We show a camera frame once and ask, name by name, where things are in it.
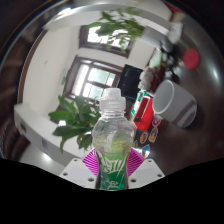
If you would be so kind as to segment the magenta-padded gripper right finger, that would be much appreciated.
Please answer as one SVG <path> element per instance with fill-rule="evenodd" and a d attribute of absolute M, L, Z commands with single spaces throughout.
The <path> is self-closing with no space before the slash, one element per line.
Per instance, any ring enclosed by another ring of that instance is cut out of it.
<path fill-rule="evenodd" d="M 153 159 L 144 159 L 131 149 L 127 159 L 127 178 L 129 184 L 149 184 L 164 177 Z"/>

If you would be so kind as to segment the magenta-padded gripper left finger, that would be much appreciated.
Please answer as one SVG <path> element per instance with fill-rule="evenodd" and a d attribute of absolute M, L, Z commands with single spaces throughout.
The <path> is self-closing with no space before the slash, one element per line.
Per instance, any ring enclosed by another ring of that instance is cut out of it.
<path fill-rule="evenodd" d="M 96 184 L 98 170 L 96 150 L 92 149 L 81 159 L 73 158 L 60 177 L 75 184 Z"/>

